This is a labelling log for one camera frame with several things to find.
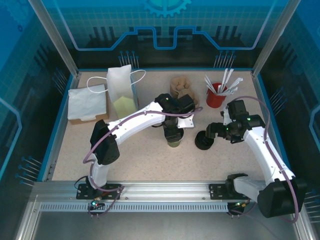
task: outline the table surface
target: table surface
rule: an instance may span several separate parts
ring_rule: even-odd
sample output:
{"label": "table surface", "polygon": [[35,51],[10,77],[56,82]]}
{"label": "table surface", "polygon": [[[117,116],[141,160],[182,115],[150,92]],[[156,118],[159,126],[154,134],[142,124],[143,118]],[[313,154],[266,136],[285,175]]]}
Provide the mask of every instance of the table surface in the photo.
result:
{"label": "table surface", "polygon": [[[106,72],[82,72],[78,88],[86,87],[87,79],[93,76],[105,77]],[[163,128],[146,128],[128,138],[119,146],[120,157],[111,164],[108,172],[110,181],[222,181],[230,174],[246,173],[254,180],[263,180],[260,166],[245,142],[230,144],[223,138],[216,138],[213,146],[206,151],[195,145],[199,131],[205,130],[212,122],[222,122],[220,111],[232,99],[239,96],[257,97],[249,71],[234,71],[228,86],[237,78],[243,78],[238,91],[227,96],[220,108],[211,108],[206,103],[207,74],[212,83],[221,82],[224,71],[148,71],[144,79],[136,84],[140,107],[163,93],[170,92],[170,80],[178,76],[187,76],[191,88],[198,94],[203,111],[193,118],[194,128],[184,131],[179,147],[168,146]],[[90,86],[105,84],[106,80],[95,78]],[[258,102],[244,100],[250,114],[262,112]],[[117,119],[110,101],[108,103],[110,119]],[[72,125],[68,122],[52,180],[73,181],[89,173],[89,164],[83,164],[85,155],[90,150],[90,137],[95,122]]]}

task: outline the bag handle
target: bag handle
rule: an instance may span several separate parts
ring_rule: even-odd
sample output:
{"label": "bag handle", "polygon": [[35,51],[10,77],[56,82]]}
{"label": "bag handle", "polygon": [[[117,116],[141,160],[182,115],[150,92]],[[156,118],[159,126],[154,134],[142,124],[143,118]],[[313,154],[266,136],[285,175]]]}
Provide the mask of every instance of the bag handle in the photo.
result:
{"label": "bag handle", "polygon": [[[146,70],[139,69],[139,70],[136,70],[136,71],[131,72],[130,75],[131,75],[131,74],[134,74],[134,73],[136,73],[136,72],[144,72],[144,74],[143,74],[143,76],[142,76],[139,80],[131,83],[131,86],[132,86],[133,84],[136,84],[136,83],[139,82],[140,80],[142,80],[142,79],[145,77],[146,73],[147,73]],[[90,81],[91,79],[105,79],[105,80],[107,80],[106,77],[102,77],[102,76],[92,76],[92,77],[90,77],[90,78],[86,81],[86,87],[88,88],[88,90],[89,90],[90,92],[92,92],[92,93],[94,93],[94,94],[101,94],[101,93],[105,93],[105,92],[108,91],[108,89],[103,90],[103,91],[92,91],[92,90],[90,89],[90,87],[88,86],[88,83],[89,83],[89,81]]]}

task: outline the yellow paper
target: yellow paper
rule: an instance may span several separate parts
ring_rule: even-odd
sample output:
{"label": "yellow paper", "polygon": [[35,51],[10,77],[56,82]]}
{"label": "yellow paper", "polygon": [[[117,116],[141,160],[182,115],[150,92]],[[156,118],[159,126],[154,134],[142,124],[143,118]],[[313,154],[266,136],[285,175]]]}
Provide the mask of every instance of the yellow paper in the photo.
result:
{"label": "yellow paper", "polygon": [[122,96],[116,100],[113,103],[113,106],[119,119],[122,119],[137,111],[134,100],[125,96]]}

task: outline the red pencil cup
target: red pencil cup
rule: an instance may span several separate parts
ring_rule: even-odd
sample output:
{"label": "red pencil cup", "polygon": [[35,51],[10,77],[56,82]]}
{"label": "red pencil cup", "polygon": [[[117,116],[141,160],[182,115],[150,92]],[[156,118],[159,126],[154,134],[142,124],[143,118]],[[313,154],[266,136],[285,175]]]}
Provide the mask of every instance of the red pencil cup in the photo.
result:
{"label": "red pencil cup", "polygon": [[[213,83],[212,86],[216,92],[218,92],[218,86],[221,85],[220,82]],[[210,89],[208,89],[207,96],[206,96],[206,104],[209,107],[217,109],[221,107],[222,103],[226,99],[226,96],[217,96],[214,94]]]}

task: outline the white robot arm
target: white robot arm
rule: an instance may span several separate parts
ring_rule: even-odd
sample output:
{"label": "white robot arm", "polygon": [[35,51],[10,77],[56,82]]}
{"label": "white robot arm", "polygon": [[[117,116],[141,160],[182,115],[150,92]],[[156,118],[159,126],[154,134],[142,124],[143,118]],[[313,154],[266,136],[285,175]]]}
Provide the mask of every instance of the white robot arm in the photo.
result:
{"label": "white robot arm", "polygon": [[283,172],[288,176],[301,210],[307,185],[297,179],[286,166],[267,133],[266,139],[282,169],[278,167],[265,143],[265,123],[259,115],[249,115],[243,100],[227,104],[221,112],[223,123],[211,123],[206,129],[206,137],[214,139],[216,134],[230,140],[232,144],[245,142],[253,151],[264,176],[264,182],[252,180],[244,173],[228,176],[227,189],[232,195],[243,194],[258,203],[259,209],[266,218],[291,214],[295,212],[292,194]]}
{"label": "white robot arm", "polygon": [[192,112],[194,109],[195,104],[189,95],[185,95],[179,99],[174,99],[169,94],[161,94],[148,106],[127,117],[109,122],[107,124],[103,120],[98,121],[94,126],[94,130],[90,139],[91,146],[94,146],[103,135],[116,127],[119,123],[124,123],[115,131],[113,131],[113,133],[103,142],[101,142],[101,144],[94,151],[94,154],[92,154],[91,157],[95,160],[95,162],[93,163],[92,177],[88,177],[90,185],[96,189],[96,186],[100,188],[107,183],[107,174],[110,164],[117,160],[120,156],[118,146],[130,136],[150,126],[161,124],[163,126],[164,136],[168,144],[173,146],[174,143],[179,143],[182,139],[184,135],[183,128],[194,127],[192,121],[193,115],[189,115],[185,118],[165,116],[159,113],[142,114],[138,116],[135,115],[147,111],[157,111],[168,114],[187,114]]}

